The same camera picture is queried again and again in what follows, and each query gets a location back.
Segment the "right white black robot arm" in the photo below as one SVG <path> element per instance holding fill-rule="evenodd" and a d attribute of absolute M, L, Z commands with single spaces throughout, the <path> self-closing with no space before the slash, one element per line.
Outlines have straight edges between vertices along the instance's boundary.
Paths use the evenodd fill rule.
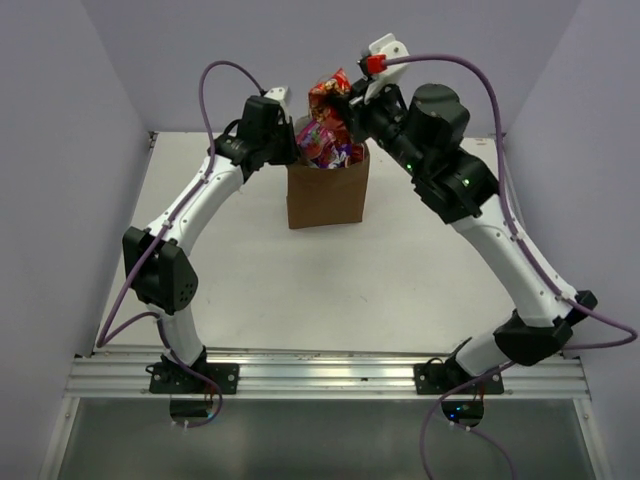
<path fill-rule="evenodd" d="M 425 84 L 406 103 L 397 85 L 360 80 L 341 110 L 353 138 L 374 140 L 410 175 L 421 201 L 474 247 L 514 302 L 505 323 L 447 358 L 449 387 L 468 392 L 491 369 L 509 361 L 532 366 L 561 350 L 597 299 L 554 271 L 513 216 L 492 170 L 463 149 L 470 114 L 459 96 Z"/>

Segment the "purple Fox's candy bag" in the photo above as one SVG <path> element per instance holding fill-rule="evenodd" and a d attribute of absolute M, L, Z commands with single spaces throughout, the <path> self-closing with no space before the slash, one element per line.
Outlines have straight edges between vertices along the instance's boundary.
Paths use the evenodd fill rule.
<path fill-rule="evenodd" d="M 349 166 L 351 147 L 338 142 L 335 135 L 312 120 L 296 134 L 302 161 L 317 169 L 338 169 Z"/>

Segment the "small red popcorn snack bag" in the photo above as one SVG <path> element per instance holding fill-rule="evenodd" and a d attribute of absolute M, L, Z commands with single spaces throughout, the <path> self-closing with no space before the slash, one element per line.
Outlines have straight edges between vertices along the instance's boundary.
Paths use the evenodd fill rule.
<path fill-rule="evenodd" d="M 350 145 L 352 138 L 335 102 L 351 91 L 351 83 L 343 68 L 318 82 L 308 93 L 309 113 L 327 130 L 338 145 Z"/>

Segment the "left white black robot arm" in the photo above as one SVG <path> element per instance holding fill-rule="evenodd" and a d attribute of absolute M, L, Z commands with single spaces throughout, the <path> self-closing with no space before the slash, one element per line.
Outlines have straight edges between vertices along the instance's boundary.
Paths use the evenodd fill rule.
<path fill-rule="evenodd" d="M 201 390 L 208 379 L 191 311 L 199 279 L 190 254 L 215 213 L 252 174 L 298 159 L 289 96 L 282 86 L 249 97 L 233 124 L 236 132 L 224 131 L 214 140 L 178 198 L 147 227 L 131 227 L 123 236 L 128 287 L 158 316 L 167 357 L 177 363 L 172 379 L 185 392 Z"/>

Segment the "red Doritos chip bag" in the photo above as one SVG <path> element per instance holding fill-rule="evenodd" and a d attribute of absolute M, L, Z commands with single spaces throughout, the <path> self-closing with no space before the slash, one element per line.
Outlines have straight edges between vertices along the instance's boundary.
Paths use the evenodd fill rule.
<path fill-rule="evenodd" d="M 354 143 L 351 145 L 351 154 L 349 164 L 357 164 L 364 160 L 365 157 L 365 149 L 363 144 Z"/>

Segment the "brown paper bag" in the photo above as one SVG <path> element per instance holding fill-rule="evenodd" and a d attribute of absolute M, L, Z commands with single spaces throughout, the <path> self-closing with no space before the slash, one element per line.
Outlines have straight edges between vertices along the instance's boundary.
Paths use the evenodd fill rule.
<path fill-rule="evenodd" d="M 312 120 L 308 116 L 298 119 L 295 134 Z M 286 208 L 291 230 L 362 221 L 370 170 L 369 149 L 363 145 L 364 160 L 346 168 L 312 168 L 302 156 L 287 167 Z"/>

